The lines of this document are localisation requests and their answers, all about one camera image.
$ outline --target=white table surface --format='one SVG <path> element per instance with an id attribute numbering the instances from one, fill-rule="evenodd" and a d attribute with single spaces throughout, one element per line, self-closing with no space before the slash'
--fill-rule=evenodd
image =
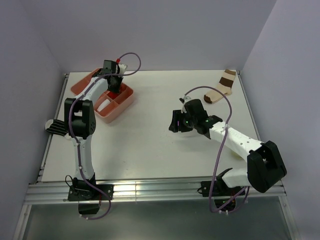
<path id="1" fill-rule="evenodd" d="M 66 85 L 58 119 L 64 120 L 64 101 L 73 98 L 70 88 L 88 72 L 72 72 Z M 195 130 L 173 133 L 168 130 L 172 111 L 181 109 L 179 98 L 191 88 L 216 86 L 223 70 L 140 71 L 124 78 L 134 90 L 135 101 L 113 122 L 106 124 L 96 115 L 92 137 L 92 164 L 97 180 L 135 180 L 181 177 L 207 177 L 213 173 L 220 143 Z M 226 120 L 229 108 L 224 99 L 215 104 L 203 101 L 208 89 L 190 94 L 199 98 L 209 115 Z M 246 99 L 235 77 L 228 96 L 233 114 L 230 125 L 251 138 L 257 138 Z M 72 142 L 54 135 L 45 161 L 43 182 L 64 181 L 75 172 Z M 246 162 L 227 147 L 223 149 L 218 173 Z"/>

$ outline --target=cable clip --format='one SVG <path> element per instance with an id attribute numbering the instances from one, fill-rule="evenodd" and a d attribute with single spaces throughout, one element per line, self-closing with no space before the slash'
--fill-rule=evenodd
<path id="1" fill-rule="evenodd" d="M 226 129 L 228 129 L 229 128 L 229 125 L 228 124 L 225 124 L 224 125 L 224 127 L 223 127 L 223 129 L 222 129 L 222 131 L 220 131 L 220 133 L 223 133 Z"/>
<path id="2" fill-rule="evenodd" d="M 186 102 L 191 100 L 191 97 L 183 95 L 183 97 L 180 97 L 179 100 L 181 103 L 185 104 Z"/>

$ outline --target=sock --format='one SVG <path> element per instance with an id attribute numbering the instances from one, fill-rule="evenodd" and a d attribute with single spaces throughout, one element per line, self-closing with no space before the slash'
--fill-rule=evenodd
<path id="1" fill-rule="evenodd" d="M 222 92 L 224 95 L 228 96 L 232 93 L 231 87 L 232 84 L 234 84 L 235 78 L 236 72 L 226 69 L 215 88 Z M 203 99 L 209 104 L 216 103 L 222 98 L 223 96 L 215 90 L 208 91 L 203 97 Z"/>
<path id="2" fill-rule="evenodd" d="M 45 123 L 45 130 L 51 134 L 57 134 L 70 139 L 68 131 L 65 129 L 65 122 L 58 119 L 50 119 Z"/>

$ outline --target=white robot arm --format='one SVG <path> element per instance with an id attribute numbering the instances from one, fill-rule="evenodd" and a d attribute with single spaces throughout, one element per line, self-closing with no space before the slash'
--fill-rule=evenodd
<path id="1" fill-rule="evenodd" d="M 169 126 L 169 130 L 174 133 L 196 129 L 199 134 L 220 143 L 226 134 L 226 128 L 228 134 L 225 145 L 240 155 L 247 162 L 247 167 L 223 171 L 217 181 L 222 180 L 225 188 L 252 186 L 265 193 L 287 174 L 276 144 L 252 139 L 226 125 L 218 116 L 208 116 L 199 99 L 184 102 L 182 110 L 174 110 Z"/>
<path id="2" fill-rule="evenodd" d="M 94 105 L 98 98 L 107 90 L 113 93 L 119 93 L 123 80 L 122 75 L 124 75 L 126 69 L 127 65 L 125 64 L 105 60 L 103 68 L 92 76 L 88 86 L 75 98 L 67 98 L 64 102 L 65 127 L 69 131 L 69 134 L 72 135 L 69 128 L 71 114 L 72 131 L 76 137 L 71 138 L 74 146 L 75 174 L 72 179 L 72 188 L 74 191 L 70 192 L 81 195 L 85 199 L 92 199 L 95 195 L 95 190 L 90 187 L 86 181 L 96 186 L 95 171 L 91 159 L 91 140 L 92 134 L 96 129 Z M 71 107 L 76 100 L 77 102 L 71 111 Z"/>

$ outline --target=white wall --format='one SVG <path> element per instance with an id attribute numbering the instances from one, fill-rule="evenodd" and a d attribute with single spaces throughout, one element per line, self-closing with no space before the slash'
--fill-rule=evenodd
<path id="1" fill-rule="evenodd" d="M 63 75 L 17 0 L 0 3 L 0 239 L 11 239 L 34 183 Z"/>
<path id="2" fill-rule="evenodd" d="M 304 239 L 320 239 L 320 1 L 278 0 L 242 78 L 263 140 L 278 144 Z"/>
<path id="3" fill-rule="evenodd" d="M 21 0 L 65 72 L 132 51 L 143 70 L 242 69 L 275 1 Z"/>

